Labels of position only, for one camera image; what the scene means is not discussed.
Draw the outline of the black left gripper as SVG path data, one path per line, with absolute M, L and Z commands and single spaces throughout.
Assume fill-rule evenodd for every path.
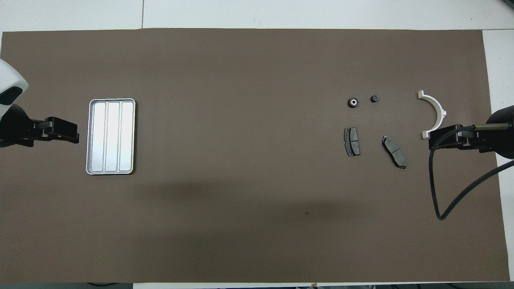
M 30 119 L 20 106 L 13 104 L 1 118 L 0 147 L 33 147 L 37 140 L 59 140 L 74 144 L 80 142 L 78 126 L 75 123 L 53 116 L 46 118 L 45 122 L 45 128 L 40 128 L 43 121 Z

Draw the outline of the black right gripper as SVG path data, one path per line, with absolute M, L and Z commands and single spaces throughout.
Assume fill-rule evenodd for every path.
M 494 112 L 485 123 L 475 124 L 467 139 L 468 126 L 455 124 L 439 129 L 439 136 L 429 137 L 429 150 L 461 149 L 479 150 L 480 153 L 495 152 L 506 159 L 514 159 L 514 107 L 509 106 Z M 442 138 L 437 146 L 437 139 Z

